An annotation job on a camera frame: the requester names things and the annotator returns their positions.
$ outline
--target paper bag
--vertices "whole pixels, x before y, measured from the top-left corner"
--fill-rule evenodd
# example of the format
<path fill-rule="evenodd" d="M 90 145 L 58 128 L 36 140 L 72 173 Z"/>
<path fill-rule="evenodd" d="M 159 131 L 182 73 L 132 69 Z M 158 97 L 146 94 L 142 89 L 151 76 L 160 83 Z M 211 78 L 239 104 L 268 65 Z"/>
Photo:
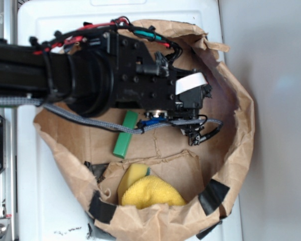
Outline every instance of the paper bag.
<path fill-rule="evenodd" d="M 39 135 L 51 148 L 57 165 L 82 207 L 95 219 L 95 226 L 116 240 L 185 240 L 219 222 L 231 213 L 249 169 L 253 151 L 253 101 L 223 62 L 218 51 L 226 45 L 211 43 L 199 27 L 187 23 L 141 20 L 133 23 L 171 38 L 183 47 L 175 67 L 206 74 L 213 87 L 201 113 L 223 121 L 221 132 L 200 144 L 174 127 L 134 135 L 126 160 L 112 154 L 117 134 L 79 126 L 47 111 L 35 118 Z M 120 32 L 132 36 L 127 31 Z M 164 46 L 144 41 L 151 54 L 169 52 Z M 143 110 L 138 110 L 142 118 Z M 111 109 L 99 119 L 120 124 L 126 110 Z M 104 180 L 83 164 L 110 163 Z M 152 166 L 156 175 L 172 184 L 188 201 L 185 206 L 155 204 L 138 210 L 119 206 L 116 188 L 130 163 Z"/>

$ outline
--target gray braided cable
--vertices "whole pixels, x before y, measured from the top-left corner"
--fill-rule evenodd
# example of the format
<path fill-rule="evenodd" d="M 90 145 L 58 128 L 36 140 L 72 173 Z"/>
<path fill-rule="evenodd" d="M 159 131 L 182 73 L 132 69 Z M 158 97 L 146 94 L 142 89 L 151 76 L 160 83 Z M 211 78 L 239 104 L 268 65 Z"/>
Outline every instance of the gray braided cable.
<path fill-rule="evenodd" d="M 70 121 L 74 121 L 83 125 L 89 125 L 94 127 L 103 127 L 107 129 L 114 129 L 121 132 L 126 132 L 129 134 L 142 134 L 144 132 L 153 130 L 155 128 L 161 128 L 161 127 L 167 127 L 171 126 L 169 123 L 157 123 L 153 125 L 149 125 L 144 127 L 143 130 L 141 129 L 130 129 L 127 127 L 124 127 L 122 125 L 110 123 L 110 122 L 104 122 L 102 120 L 96 120 L 96 119 L 90 119 L 85 118 L 76 114 L 73 114 L 65 109 L 62 109 L 56 105 L 44 103 L 42 99 L 34 99 L 34 98 L 26 98 L 26 97 L 0 97 L 0 106 L 19 106 L 19 105 L 35 105 L 40 106 L 42 105 L 45 109 L 48 111 L 57 114 L 65 119 L 68 119 Z M 182 125 L 192 125 L 192 124 L 202 124 L 205 120 L 203 119 L 192 119 L 192 120 L 173 120 L 171 123 L 182 126 Z M 218 119 L 209 118 L 206 122 L 213 122 L 217 123 L 219 125 L 222 124 L 222 122 Z"/>

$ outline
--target yellow sponge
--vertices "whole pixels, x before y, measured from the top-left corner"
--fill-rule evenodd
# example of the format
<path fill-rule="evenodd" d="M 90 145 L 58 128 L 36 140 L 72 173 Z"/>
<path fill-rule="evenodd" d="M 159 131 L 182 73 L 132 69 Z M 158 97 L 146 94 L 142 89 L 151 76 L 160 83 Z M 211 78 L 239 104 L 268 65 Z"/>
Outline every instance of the yellow sponge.
<path fill-rule="evenodd" d="M 118 186 L 117 194 L 118 194 L 118 202 L 121 204 L 122 196 L 125 191 L 138 179 L 149 175 L 149 167 L 145 164 L 131 164 L 124 176 L 121 179 L 121 182 Z"/>
<path fill-rule="evenodd" d="M 135 205 L 138 209 L 156 203 L 168 203 L 169 206 L 187 204 L 174 187 L 156 176 L 139 179 L 128 188 L 122 197 L 122 205 Z"/>

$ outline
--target white wall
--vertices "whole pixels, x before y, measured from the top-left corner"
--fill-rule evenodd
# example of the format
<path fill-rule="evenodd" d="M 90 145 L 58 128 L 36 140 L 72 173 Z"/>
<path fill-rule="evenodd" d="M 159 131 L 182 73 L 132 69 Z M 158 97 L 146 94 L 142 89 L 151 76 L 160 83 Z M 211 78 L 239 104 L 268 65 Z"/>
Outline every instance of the white wall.
<path fill-rule="evenodd" d="M 226 63 L 255 100 L 244 241 L 301 240 L 301 1 L 219 0 Z"/>

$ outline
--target teal wire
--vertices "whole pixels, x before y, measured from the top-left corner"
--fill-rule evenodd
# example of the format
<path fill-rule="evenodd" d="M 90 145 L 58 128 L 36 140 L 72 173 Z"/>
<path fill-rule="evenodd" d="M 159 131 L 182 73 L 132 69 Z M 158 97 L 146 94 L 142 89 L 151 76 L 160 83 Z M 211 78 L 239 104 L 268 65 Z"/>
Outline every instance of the teal wire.
<path fill-rule="evenodd" d="M 154 37 L 154 34 L 148 33 L 148 32 L 142 31 L 142 30 L 135 30 L 134 34 L 140 34 L 140 35 L 144 35 L 144 36 L 150 37 L 150 38 Z M 157 35 L 156 35 L 155 39 L 156 40 L 162 40 L 162 38 L 160 36 L 157 36 Z"/>

